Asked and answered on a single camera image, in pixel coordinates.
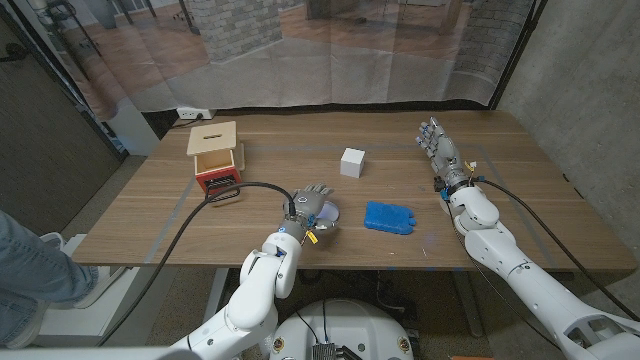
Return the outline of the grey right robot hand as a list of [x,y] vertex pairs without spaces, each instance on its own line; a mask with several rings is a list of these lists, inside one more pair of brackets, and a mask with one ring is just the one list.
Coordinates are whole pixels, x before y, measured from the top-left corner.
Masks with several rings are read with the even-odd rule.
[[464,172],[460,153],[437,119],[431,116],[427,122],[422,122],[419,132],[416,142],[431,161],[436,174],[435,191],[445,190],[450,196],[457,190],[468,187],[469,176]]

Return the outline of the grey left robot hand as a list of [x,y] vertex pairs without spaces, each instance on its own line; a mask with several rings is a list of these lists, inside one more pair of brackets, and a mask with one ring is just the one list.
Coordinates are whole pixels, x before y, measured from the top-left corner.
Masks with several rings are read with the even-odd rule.
[[296,215],[289,216],[288,205],[285,205],[285,219],[281,223],[284,232],[301,243],[309,229],[319,228],[320,232],[329,232],[336,227],[335,220],[319,217],[327,197],[333,192],[333,188],[323,183],[309,184],[296,190],[292,195]]

